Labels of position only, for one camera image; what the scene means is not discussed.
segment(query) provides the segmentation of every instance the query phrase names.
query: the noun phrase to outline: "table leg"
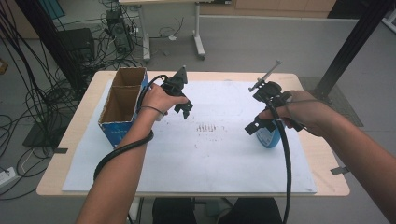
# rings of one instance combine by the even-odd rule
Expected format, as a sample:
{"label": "table leg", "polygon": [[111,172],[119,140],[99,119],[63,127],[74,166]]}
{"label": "table leg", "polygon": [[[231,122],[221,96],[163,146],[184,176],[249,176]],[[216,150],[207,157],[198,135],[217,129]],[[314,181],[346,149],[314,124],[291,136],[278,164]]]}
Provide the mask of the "table leg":
{"label": "table leg", "polygon": [[137,7],[137,12],[139,14],[140,18],[140,26],[142,29],[142,38],[143,38],[143,61],[145,63],[148,63],[150,60],[150,53],[149,53],[149,33],[146,31],[146,24],[145,24],[145,16],[143,13],[143,8],[142,6]]}
{"label": "table leg", "polygon": [[198,55],[205,59],[205,51],[204,46],[202,45],[201,36],[199,35],[199,14],[200,14],[200,4],[199,2],[195,3],[195,30],[192,31],[195,45],[198,50]]}
{"label": "table leg", "polygon": [[382,19],[382,22],[384,22],[389,29],[391,29],[394,33],[396,33],[396,26],[393,24],[393,22],[396,20],[396,9],[390,14],[389,18],[384,18]]}

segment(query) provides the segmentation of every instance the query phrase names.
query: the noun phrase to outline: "cable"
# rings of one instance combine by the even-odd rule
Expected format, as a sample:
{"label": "cable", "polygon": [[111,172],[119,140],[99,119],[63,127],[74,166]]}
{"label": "cable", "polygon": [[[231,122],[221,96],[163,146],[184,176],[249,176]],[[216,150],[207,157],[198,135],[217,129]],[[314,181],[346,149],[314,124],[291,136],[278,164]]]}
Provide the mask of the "cable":
{"label": "cable", "polygon": [[0,169],[3,170],[4,172],[6,172],[6,174],[9,173],[9,170],[4,169],[3,167],[0,166]]}
{"label": "cable", "polygon": [[[42,162],[42,161],[43,161],[43,160],[41,160],[41,161],[37,162],[35,165],[33,165],[29,170],[26,171],[26,174],[27,174],[29,171],[31,171],[35,166],[37,166],[37,165],[38,165],[40,162]],[[8,189],[5,190],[4,192],[0,193],[0,196],[5,195],[5,194],[8,193],[11,189],[13,189],[16,185],[18,185],[18,183],[21,182],[21,180],[22,180],[23,177],[26,177],[26,176],[25,176],[25,175],[21,175],[21,178],[20,178],[17,182],[15,182],[10,188],[8,188]],[[25,196],[25,195],[27,195],[27,194],[29,194],[29,193],[34,192],[34,191],[35,191],[35,188],[32,189],[32,190],[29,190],[29,191],[26,192],[26,193],[23,193],[23,194],[20,195],[20,196],[16,196],[16,197],[12,197],[12,198],[7,198],[7,199],[0,198],[0,201],[10,201],[10,200],[18,199],[18,198],[23,197],[23,196]]]}
{"label": "cable", "polygon": [[64,28],[66,25],[75,24],[75,23],[79,23],[79,22],[82,22],[82,21],[101,21],[101,20],[102,20],[102,18],[100,18],[100,19],[87,19],[87,20],[81,20],[81,21],[70,21],[70,22],[66,22],[66,23],[62,23],[61,22],[61,24],[57,25],[56,28],[59,28],[59,27],[63,27]]}
{"label": "cable", "polygon": [[159,76],[156,76],[155,78],[153,78],[153,79],[148,83],[148,85],[145,86],[145,87],[143,88],[143,90],[140,92],[139,97],[137,98],[136,108],[140,108],[140,107],[142,106],[143,98],[145,97],[146,92],[148,92],[149,87],[150,87],[157,79],[159,79],[159,78],[162,79],[163,82],[165,82],[165,80],[168,79],[168,76],[167,76],[167,75],[159,75]]}
{"label": "cable", "polygon": [[[13,44],[13,42],[10,40],[10,39],[8,39],[9,40],[9,43],[14,47],[14,48],[16,48],[16,45],[15,44]],[[28,47],[28,49],[30,50],[30,51],[32,51],[33,52],[33,50],[29,47],[29,45],[27,45],[27,43],[24,41],[24,40],[22,40],[25,44],[26,44],[26,46]],[[44,48],[43,48],[43,46],[42,46],[42,43],[41,43],[41,47],[42,47],[42,49],[43,49],[43,52],[44,52],[44,55],[45,55],[45,58],[46,58],[46,61],[47,61],[47,56],[46,56],[46,54],[45,54],[45,51],[44,51]],[[24,60],[24,56],[22,55],[22,53],[21,53],[21,51],[19,50],[19,49],[15,49],[18,53],[19,53],[19,55],[22,57],[22,59]],[[26,65],[26,67],[27,67],[27,70],[28,70],[28,75],[29,75],[29,77],[30,77],[30,80],[31,81],[33,81],[33,84],[34,84],[34,87],[35,87],[35,92],[36,93],[38,93],[38,95],[40,95],[41,96],[41,100],[43,100],[47,105],[51,105],[51,103],[50,102],[48,102],[47,101],[47,97],[45,96],[45,94],[43,93],[43,91],[42,90],[40,90],[38,87],[37,87],[37,85],[35,84],[35,78],[33,77],[33,74],[32,74],[32,71],[31,71],[31,69],[29,69],[29,65],[27,64],[27,62],[24,60],[24,62],[25,62],[25,65]],[[43,68],[44,68],[44,71],[46,71],[46,70],[48,70],[48,66],[47,67],[45,67],[45,65],[43,66]],[[49,83],[51,84],[51,86],[53,86],[54,84],[51,82],[51,79],[50,79],[50,77],[48,77],[48,81],[49,81]],[[31,94],[30,94],[30,98],[31,99],[34,99],[35,98],[35,93],[34,92],[31,92],[31,91],[29,91]],[[40,109],[38,109],[38,108],[36,108],[36,111],[43,111],[43,107],[42,107],[42,105],[41,105],[41,103],[40,103],[40,101],[38,101],[38,104],[40,105]],[[40,123],[42,123],[42,122],[44,122],[44,119],[43,119],[43,117],[41,117],[41,116],[39,116],[39,119],[40,119]]]}
{"label": "cable", "polygon": [[[176,30],[172,35],[176,35],[176,34],[180,31],[181,27],[183,26],[183,22],[184,22],[184,17],[181,18],[181,22],[178,21],[176,18],[174,18],[174,19],[178,22],[178,28],[177,28],[177,30]],[[161,28],[160,31],[159,31],[160,36],[150,37],[150,39],[151,39],[151,38],[153,38],[153,39],[155,39],[155,38],[167,38],[167,37],[171,36],[171,35],[164,35],[164,34],[162,33],[162,29],[174,30],[172,27],[163,27],[163,28]]]}
{"label": "cable", "polygon": [[125,145],[123,147],[120,147],[116,150],[113,150],[112,152],[108,153],[101,161],[99,161],[99,164],[96,166],[95,172],[93,174],[93,180],[96,179],[96,177],[99,175],[100,171],[103,169],[103,167],[112,159],[116,158],[120,154],[129,151],[131,149],[134,149],[136,147],[140,147],[145,145],[147,142],[149,142],[152,138],[154,137],[154,133],[152,131],[149,132],[148,136],[145,138],[132,142],[128,145]]}
{"label": "cable", "polygon": [[4,133],[2,133],[0,135],[0,139],[4,138],[3,142],[0,144],[0,149],[4,147],[4,150],[0,153],[0,159],[1,159],[4,155],[4,153],[6,152],[9,140],[12,135],[12,132],[10,130],[11,130],[13,121],[12,121],[11,117],[8,115],[0,115],[0,118],[8,119],[8,123],[0,127],[0,130],[4,131]]}
{"label": "cable", "polygon": [[32,156],[34,151],[35,151],[35,149],[33,148],[32,151],[30,152],[29,156],[27,157],[26,161],[24,161],[23,164],[21,165],[21,168],[24,173],[26,173],[26,171],[24,170],[23,165],[29,160],[29,158]]}
{"label": "cable", "polygon": [[128,220],[129,220],[129,222],[130,222],[131,224],[134,224],[134,222],[132,221],[131,215],[129,215],[129,213],[128,213]]}
{"label": "cable", "polygon": [[[17,172],[18,175],[20,175],[20,176],[22,176],[22,177],[33,177],[33,176],[36,176],[36,175],[39,175],[39,174],[43,173],[43,172],[46,171],[46,169],[47,169],[47,168],[44,168],[44,169],[38,171],[38,172],[35,173],[35,174],[27,175],[28,171],[30,171],[31,168],[33,168],[33,167],[36,166],[36,164],[35,164],[35,165],[34,165],[33,167],[31,167],[28,171],[24,172],[24,170],[22,169],[22,170],[23,170],[23,173],[20,172],[20,169],[19,169],[19,168],[20,168],[20,166],[21,166],[21,165],[20,165],[21,160],[22,160],[22,158],[23,158],[30,150],[25,151],[25,152],[22,154],[22,156],[20,157],[20,159],[18,160],[18,162],[17,162],[17,169],[16,169],[16,172]],[[50,159],[50,157],[49,157],[49,156],[46,156],[46,157],[44,157],[44,158],[41,158],[39,162],[42,162],[42,161],[44,161],[44,160],[46,160],[46,159]]]}
{"label": "cable", "polygon": [[233,204],[227,198],[221,198],[225,203],[228,204],[231,208],[233,208]]}
{"label": "cable", "polygon": [[274,105],[272,104],[271,100],[265,97],[264,102],[267,104],[268,108],[270,109],[274,117],[274,120],[276,122],[276,127],[279,129],[280,137],[282,139],[283,150],[285,152],[287,183],[286,183],[286,208],[283,216],[283,224],[286,224],[289,218],[290,201],[291,201],[291,158],[290,158],[289,142],[282,121],[280,119],[280,116],[277,114],[277,111]]}
{"label": "cable", "polygon": [[21,59],[23,60],[24,64],[25,64],[25,68],[27,71],[27,74],[29,75],[29,77],[31,78],[31,81],[33,83],[33,86],[35,87],[36,90],[39,90],[37,83],[35,82],[35,78],[33,76],[33,71],[31,69],[31,67],[29,66],[29,63],[27,62],[27,59],[25,58],[24,54],[21,52],[21,49],[18,48],[18,46],[16,45],[16,43],[9,41],[11,39],[11,36],[9,35],[9,33],[7,33],[6,28],[2,25],[2,23],[0,23],[0,30],[3,32],[3,34],[6,36],[6,38],[8,39],[8,42],[11,44],[11,46],[13,46],[13,48],[15,49],[15,51],[18,53],[18,55],[21,57]]}
{"label": "cable", "polygon": [[140,220],[142,218],[142,211],[143,211],[143,203],[145,202],[145,198],[140,198],[140,203],[139,203],[139,213],[137,214],[138,222],[140,223]]}

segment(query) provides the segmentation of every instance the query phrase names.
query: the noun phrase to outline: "white table leg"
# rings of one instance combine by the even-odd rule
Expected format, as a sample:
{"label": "white table leg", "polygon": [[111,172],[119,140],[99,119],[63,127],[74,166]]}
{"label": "white table leg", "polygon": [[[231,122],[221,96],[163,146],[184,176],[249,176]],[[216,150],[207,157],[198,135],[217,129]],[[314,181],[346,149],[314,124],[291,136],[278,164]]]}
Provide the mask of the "white table leg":
{"label": "white table leg", "polygon": [[393,22],[396,20],[396,9],[390,14],[390,16],[387,19],[382,19],[382,22],[384,22],[390,30],[392,30],[394,33],[396,33],[396,26],[393,24]]}
{"label": "white table leg", "polygon": [[198,55],[204,59],[205,58],[204,46],[202,45],[201,36],[199,35],[199,14],[200,14],[200,4],[199,4],[199,2],[196,2],[195,3],[195,30],[192,31],[192,34],[193,34],[193,37],[195,40],[195,45],[198,50]]}
{"label": "white table leg", "polygon": [[129,208],[129,215],[131,216],[131,219],[133,221],[136,221],[140,219],[139,215],[139,209],[140,209],[140,198],[139,197],[134,197],[134,200],[132,201],[131,207]]}
{"label": "white table leg", "polygon": [[150,60],[150,54],[149,54],[149,33],[146,31],[146,24],[145,24],[145,16],[143,13],[143,8],[142,6],[137,7],[137,12],[139,14],[140,18],[140,26],[142,29],[142,38],[143,38],[143,61],[145,63],[148,63]]}

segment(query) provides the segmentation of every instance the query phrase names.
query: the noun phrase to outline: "table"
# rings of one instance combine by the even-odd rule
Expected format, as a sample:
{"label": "table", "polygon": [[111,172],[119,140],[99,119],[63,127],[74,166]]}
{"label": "table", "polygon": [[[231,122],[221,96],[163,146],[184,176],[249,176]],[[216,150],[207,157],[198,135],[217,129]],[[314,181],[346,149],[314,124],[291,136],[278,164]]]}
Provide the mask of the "table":
{"label": "table", "polygon": [[[148,71],[148,78],[156,77],[160,74],[172,76],[174,71]],[[44,173],[37,187],[37,193],[42,196],[85,196],[84,191],[62,191],[64,180],[70,169],[71,161],[75,150],[85,133],[93,110],[96,108],[102,92],[109,80],[115,76],[115,71],[100,71],[95,74],[87,89],[75,116],[70,122],[59,147],[68,148],[64,154],[55,154]],[[210,81],[256,81],[257,77],[262,77],[262,73],[219,73],[219,72],[188,72],[190,81],[210,80]],[[301,90],[302,86],[294,74],[272,74],[268,80],[280,84],[283,90]],[[333,175],[331,169],[338,167],[332,150],[322,139],[307,132],[299,132],[299,137],[311,167],[318,192],[315,194],[304,194],[303,196],[347,196],[349,187],[342,175]],[[285,194],[268,194],[260,196],[284,196]],[[156,197],[161,195],[147,195],[137,192],[136,197]],[[191,197],[202,196],[199,193],[190,195]],[[229,196],[255,196],[251,194],[231,194]]]}
{"label": "table", "polygon": [[199,14],[200,14],[200,3],[199,0],[120,0],[120,4],[128,6],[132,5],[137,8],[137,12],[140,18],[140,26],[143,34],[143,61],[148,63],[150,60],[149,51],[149,34],[146,31],[145,15],[143,11],[143,5],[145,4],[165,4],[165,3],[195,3],[195,30],[192,31],[194,37],[195,46],[198,50],[198,56],[202,59],[205,58],[204,46],[202,44],[201,36],[199,35]]}

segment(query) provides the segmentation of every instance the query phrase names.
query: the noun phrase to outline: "finger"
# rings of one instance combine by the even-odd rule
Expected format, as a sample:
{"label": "finger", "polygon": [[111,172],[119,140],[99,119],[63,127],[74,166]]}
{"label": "finger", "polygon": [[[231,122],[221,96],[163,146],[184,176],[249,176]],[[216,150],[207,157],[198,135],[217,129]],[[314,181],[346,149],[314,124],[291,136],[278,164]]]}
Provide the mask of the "finger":
{"label": "finger", "polygon": [[290,123],[290,119],[282,119],[283,123],[288,127],[288,128],[292,128],[293,125],[291,125]]}
{"label": "finger", "polygon": [[189,99],[185,96],[173,96],[174,105],[186,104]]}
{"label": "finger", "polygon": [[155,83],[152,83],[150,87],[151,87],[152,89],[154,89],[154,88],[158,88],[158,87],[160,87],[160,86],[157,85],[157,84],[155,84]]}
{"label": "finger", "polygon": [[[290,114],[285,106],[278,107],[276,109],[277,114],[282,118],[290,118]],[[273,119],[274,116],[272,115],[270,110],[264,110],[259,114],[260,119]]]}

